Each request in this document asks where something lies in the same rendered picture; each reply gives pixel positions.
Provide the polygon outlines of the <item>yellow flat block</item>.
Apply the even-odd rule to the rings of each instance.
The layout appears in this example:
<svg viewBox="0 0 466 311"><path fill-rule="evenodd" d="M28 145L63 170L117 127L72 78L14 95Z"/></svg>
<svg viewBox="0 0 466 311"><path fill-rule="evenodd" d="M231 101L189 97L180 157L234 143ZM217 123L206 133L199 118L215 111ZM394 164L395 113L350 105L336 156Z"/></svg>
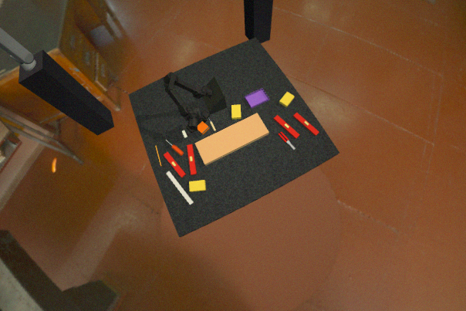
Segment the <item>yellow flat block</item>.
<svg viewBox="0 0 466 311"><path fill-rule="evenodd" d="M206 180L189 181L189 191L206 191Z"/></svg>
<svg viewBox="0 0 466 311"><path fill-rule="evenodd" d="M231 117L233 120L241 119L241 104L231 105Z"/></svg>
<svg viewBox="0 0 466 311"><path fill-rule="evenodd" d="M294 97L295 96L292 95L291 93L286 92L284 97L279 101L279 103L287 108L288 105L291 103L291 101L294 99Z"/></svg>

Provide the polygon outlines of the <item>white flat bar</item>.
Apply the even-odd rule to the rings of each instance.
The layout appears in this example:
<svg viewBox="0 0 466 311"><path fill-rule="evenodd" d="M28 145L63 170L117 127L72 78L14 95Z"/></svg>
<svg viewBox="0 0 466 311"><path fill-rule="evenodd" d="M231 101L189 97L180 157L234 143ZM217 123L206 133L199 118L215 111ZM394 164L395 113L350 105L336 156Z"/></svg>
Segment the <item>white flat bar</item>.
<svg viewBox="0 0 466 311"><path fill-rule="evenodd" d="M167 172L167 175L168 177L171 179L171 181L174 183L174 185L176 186L176 188L179 190L179 192L183 195L183 197L187 200L187 202L191 205L193 203L193 201L190 199L190 197L187 195L187 193L185 192L185 190L181 187L181 185L177 182L177 180L175 180L175 178L173 177L173 175L168 171Z"/></svg>

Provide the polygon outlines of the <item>red flat bar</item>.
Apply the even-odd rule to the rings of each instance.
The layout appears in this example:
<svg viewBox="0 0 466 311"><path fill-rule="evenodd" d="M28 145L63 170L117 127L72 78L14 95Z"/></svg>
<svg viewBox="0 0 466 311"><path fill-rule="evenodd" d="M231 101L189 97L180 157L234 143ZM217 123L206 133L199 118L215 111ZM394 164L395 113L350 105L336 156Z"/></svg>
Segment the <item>red flat bar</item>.
<svg viewBox="0 0 466 311"><path fill-rule="evenodd" d="M290 127L281 117L276 115L273 120L275 120L278 124L280 124L285 130L287 130L295 139L299 136L299 134Z"/></svg>
<svg viewBox="0 0 466 311"><path fill-rule="evenodd" d="M188 150L188 156L189 156L191 175L197 174L192 144L187 146L187 150Z"/></svg>
<svg viewBox="0 0 466 311"><path fill-rule="evenodd" d="M296 113L293 117L295 117L301 124L303 124L310 132L312 132L314 136L319 133L319 131L312 124L305 121L304 118L301 117L298 113Z"/></svg>
<svg viewBox="0 0 466 311"><path fill-rule="evenodd" d="M173 168L177 171L177 173L179 173L179 175L182 178L185 175L185 173L180 168L180 166L176 163L175 159L173 159L173 157L168 152L166 152L164 156L166 157L166 159L170 162L170 164L173 166Z"/></svg>

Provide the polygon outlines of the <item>purple shallow tray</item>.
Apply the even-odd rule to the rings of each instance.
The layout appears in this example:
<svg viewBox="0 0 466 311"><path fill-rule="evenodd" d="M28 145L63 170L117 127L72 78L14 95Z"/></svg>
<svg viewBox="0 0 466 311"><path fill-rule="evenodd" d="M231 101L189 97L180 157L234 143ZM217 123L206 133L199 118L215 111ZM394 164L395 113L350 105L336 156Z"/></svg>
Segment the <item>purple shallow tray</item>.
<svg viewBox="0 0 466 311"><path fill-rule="evenodd" d="M245 95L245 99L251 108L256 107L264 102L269 101L265 91L261 88L254 93Z"/></svg>

